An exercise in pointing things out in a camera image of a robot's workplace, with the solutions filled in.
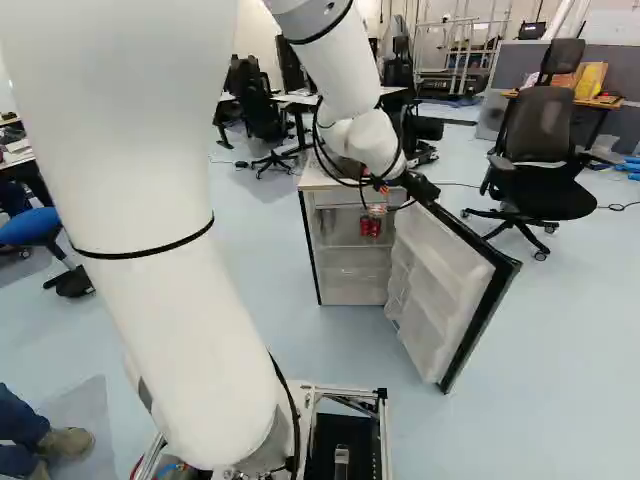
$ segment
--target yellow object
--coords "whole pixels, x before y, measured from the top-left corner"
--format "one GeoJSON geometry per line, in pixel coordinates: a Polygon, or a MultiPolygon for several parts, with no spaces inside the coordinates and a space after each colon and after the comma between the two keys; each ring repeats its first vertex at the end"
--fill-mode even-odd
{"type": "Polygon", "coordinates": [[[584,64],[582,77],[576,85],[576,100],[592,100],[600,93],[608,66],[606,62],[584,64]]]}

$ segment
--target jeans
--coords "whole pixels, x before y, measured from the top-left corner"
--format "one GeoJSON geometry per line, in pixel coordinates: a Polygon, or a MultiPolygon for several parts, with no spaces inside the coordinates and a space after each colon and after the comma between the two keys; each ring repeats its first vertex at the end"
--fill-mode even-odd
{"type": "Polygon", "coordinates": [[[10,217],[31,209],[31,204],[27,200],[27,193],[22,185],[6,180],[0,180],[0,207],[9,214],[10,217]]]}
{"type": "Polygon", "coordinates": [[[0,439],[14,445],[0,446],[0,474],[9,477],[28,477],[38,465],[35,455],[38,442],[51,429],[49,420],[9,391],[0,383],[0,439]]]}

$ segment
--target open fridge door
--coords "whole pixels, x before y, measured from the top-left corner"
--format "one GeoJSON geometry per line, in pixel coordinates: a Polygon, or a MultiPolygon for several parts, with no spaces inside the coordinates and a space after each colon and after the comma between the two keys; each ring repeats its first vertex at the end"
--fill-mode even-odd
{"type": "Polygon", "coordinates": [[[396,214],[385,314],[423,380],[449,393],[521,263],[437,203],[396,214]]]}

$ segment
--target red can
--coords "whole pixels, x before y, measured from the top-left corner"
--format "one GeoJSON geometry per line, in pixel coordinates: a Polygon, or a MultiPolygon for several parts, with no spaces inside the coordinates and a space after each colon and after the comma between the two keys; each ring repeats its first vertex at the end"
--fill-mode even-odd
{"type": "Polygon", "coordinates": [[[360,236],[368,237],[371,234],[371,219],[368,215],[360,217],[360,236]]]}
{"type": "Polygon", "coordinates": [[[371,225],[369,236],[372,238],[378,238],[382,232],[382,220],[379,218],[372,218],[369,223],[371,225]]]}

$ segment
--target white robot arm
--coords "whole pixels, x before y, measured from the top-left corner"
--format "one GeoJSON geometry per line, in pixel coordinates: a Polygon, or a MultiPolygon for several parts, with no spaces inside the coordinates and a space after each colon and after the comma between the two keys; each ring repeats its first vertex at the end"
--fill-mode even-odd
{"type": "MultiPolygon", "coordinates": [[[[387,178],[399,176],[353,0],[265,1],[324,97],[327,144],[377,175],[395,161],[387,178]]],[[[0,2],[19,112],[141,399],[187,463],[208,470],[268,450],[277,467],[290,454],[278,443],[289,406],[212,234],[208,137],[236,3],[0,2]]]]}
{"type": "Polygon", "coordinates": [[[265,0],[282,34],[318,85],[318,127],[331,149],[393,179],[404,172],[389,117],[374,107],[380,80],[353,0],[265,0]]]}

